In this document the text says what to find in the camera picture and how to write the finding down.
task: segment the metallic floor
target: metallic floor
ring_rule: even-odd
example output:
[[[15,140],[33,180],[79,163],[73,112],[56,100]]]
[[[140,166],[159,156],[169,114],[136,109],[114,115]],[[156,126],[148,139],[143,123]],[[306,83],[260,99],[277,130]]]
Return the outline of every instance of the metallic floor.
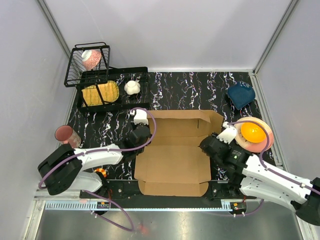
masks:
[[[258,206],[249,202],[249,211]],[[248,217],[224,217],[215,212],[129,212],[137,230],[126,232],[86,211],[45,210],[37,240],[302,240],[294,214],[266,202]],[[105,217],[129,227],[120,211]]]

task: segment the gray wall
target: gray wall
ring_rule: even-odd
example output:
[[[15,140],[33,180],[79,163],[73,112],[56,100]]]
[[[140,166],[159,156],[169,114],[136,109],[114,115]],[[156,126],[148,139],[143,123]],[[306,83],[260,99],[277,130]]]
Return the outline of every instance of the gray wall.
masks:
[[[17,240],[72,89],[63,85],[67,58],[36,1],[0,2],[0,235]]]
[[[230,70],[255,66],[290,0],[46,2],[70,48],[106,41],[114,67]]]
[[[320,177],[319,11],[300,1],[258,73],[289,171],[310,179]]]

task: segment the black marble table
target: black marble table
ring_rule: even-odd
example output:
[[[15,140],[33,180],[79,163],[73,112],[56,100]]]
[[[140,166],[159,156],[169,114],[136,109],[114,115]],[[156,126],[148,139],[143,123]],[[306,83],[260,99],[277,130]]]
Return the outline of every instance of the black marble table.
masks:
[[[242,117],[261,119],[257,101],[241,110],[235,109],[227,97],[227,88],[243,81],[252,86],[247,72],[150,72],[149,88],[152,110],[214,110],[224,116],[224,120],[235,122]],[[88,112],[82,114],[74,101],[68,124],[84,140],[82,148],[97,148],[120,141],[131,130],[132,117],[128,110],[119,112]],[[274,163],[272,152],[264,153],[263,159]],[[134,179],[135,160],[118,165],[102,167],[108,179]],[[227,180],[225,170],[211,166],[212,180]]]

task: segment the open cardboard box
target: open cardboard box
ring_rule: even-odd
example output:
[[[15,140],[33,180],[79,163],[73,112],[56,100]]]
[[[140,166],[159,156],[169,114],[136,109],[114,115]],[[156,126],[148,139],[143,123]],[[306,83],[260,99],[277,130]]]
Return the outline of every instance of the open cardboard box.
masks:
[[[224,118],[213,110],[154,110],[156,134],[136,157],[134,177],[144,195],[201,197],[211,180],[210,159],[198,147],[220,133]],[[150,130],[154,123],[149,120]]]

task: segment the orange object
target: orange object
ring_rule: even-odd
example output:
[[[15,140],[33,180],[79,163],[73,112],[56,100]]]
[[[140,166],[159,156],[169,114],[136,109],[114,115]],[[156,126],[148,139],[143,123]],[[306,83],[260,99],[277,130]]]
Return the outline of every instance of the orange object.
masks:
[[[105,178],[107,177],[107,172],[103,168],[97,168],[94,172],[100,172]]]
[[[247,141],[255,144],[261,143],[267,137],[262,128],[252,122],[242,124],[241,134]]]

